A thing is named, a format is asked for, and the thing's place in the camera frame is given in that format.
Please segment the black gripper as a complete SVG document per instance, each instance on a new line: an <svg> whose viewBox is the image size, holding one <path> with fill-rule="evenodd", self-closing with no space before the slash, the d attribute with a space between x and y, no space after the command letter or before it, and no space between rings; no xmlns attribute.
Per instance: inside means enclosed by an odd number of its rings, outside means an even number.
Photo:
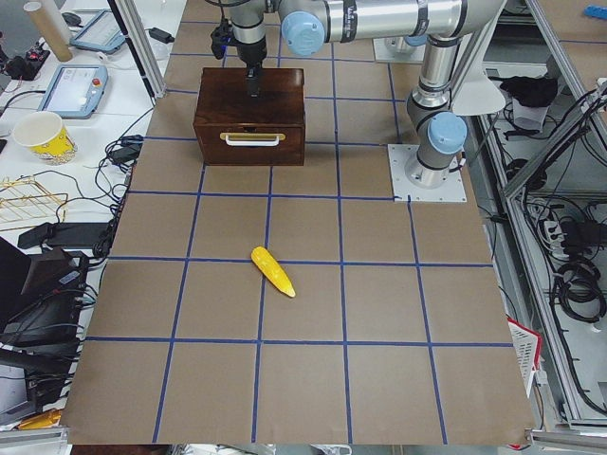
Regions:
<svg viewBox="0 0 607 455"><path fill-rule="evenodd" d="M236 43L238 57L247 68L246 86L248 95L257 98L260 94L260 67L265 59L265 41L256 43Z"/></svg>

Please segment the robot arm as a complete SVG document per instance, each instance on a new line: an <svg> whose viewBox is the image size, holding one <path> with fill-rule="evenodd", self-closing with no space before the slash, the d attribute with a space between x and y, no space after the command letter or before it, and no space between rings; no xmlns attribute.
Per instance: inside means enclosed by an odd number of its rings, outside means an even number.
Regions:
<svg viewBox="0 0 607 455"><path fill-rule="evenodd" d="M407 179L434 190L455 172L452 161L464 152L468 129L451 110L470 55L464 39L492 31L502 1L220 1L223 10L215 45L233 46L246 66L248 94L258 96L267 55L264 19L275 13L291 53L311 56L329 43L383 42L396 54L420 46L423 60L407 111L419 145L405 165Z"/></svg>

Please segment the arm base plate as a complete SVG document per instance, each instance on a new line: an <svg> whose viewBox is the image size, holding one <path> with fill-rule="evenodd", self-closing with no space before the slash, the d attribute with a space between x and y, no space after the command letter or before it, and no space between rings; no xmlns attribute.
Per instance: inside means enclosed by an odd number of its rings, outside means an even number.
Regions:
<svg viewBox="0 0 607 455"><path fill-rule="evenodd" d="M417 149L414 144L388 145L394 200L403 203L466 203L457 156L452 157L446 169L434 171L417 161Z"/></svg>

